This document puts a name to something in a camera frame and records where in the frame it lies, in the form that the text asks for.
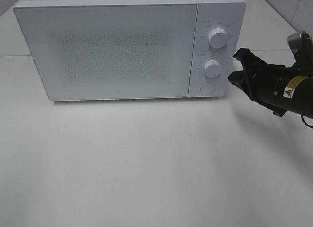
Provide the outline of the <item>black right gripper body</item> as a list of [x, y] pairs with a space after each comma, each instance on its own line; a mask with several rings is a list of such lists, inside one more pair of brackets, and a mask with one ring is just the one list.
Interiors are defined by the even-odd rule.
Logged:
[[293, 70], [284, 65], [272, 65], [265, 62], [252, 62], [244, 65], [252, 99], [282, 117], [292, 112], [292, 100], [283, 97], [283, 91], [293, 77]]

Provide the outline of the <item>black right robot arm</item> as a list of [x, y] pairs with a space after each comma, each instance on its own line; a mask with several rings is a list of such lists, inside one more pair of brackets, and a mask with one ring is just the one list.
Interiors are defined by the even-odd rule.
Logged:
[[282, 117], [287, 111], [313, 117], [313, 78], [285, 65], [268, 64], [249, 49], [240, 48], [234, 58], [242, 64], [228, 80], [248, 98]]

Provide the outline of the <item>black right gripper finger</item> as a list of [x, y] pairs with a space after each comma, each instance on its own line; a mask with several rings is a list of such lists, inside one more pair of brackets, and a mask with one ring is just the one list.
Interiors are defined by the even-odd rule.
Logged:
[[254, 55], [248, 48], [240, 48], [233, 57], [242, 64], [243, 70], [247, 73], [257, 71], [259, 68], [268, 65], [265, 61]]
[[243, 91], [251, 101], [254, 101], [250, 80], [245, 70], [234, 71], [228, 76], [227, 79], [231, 84]]

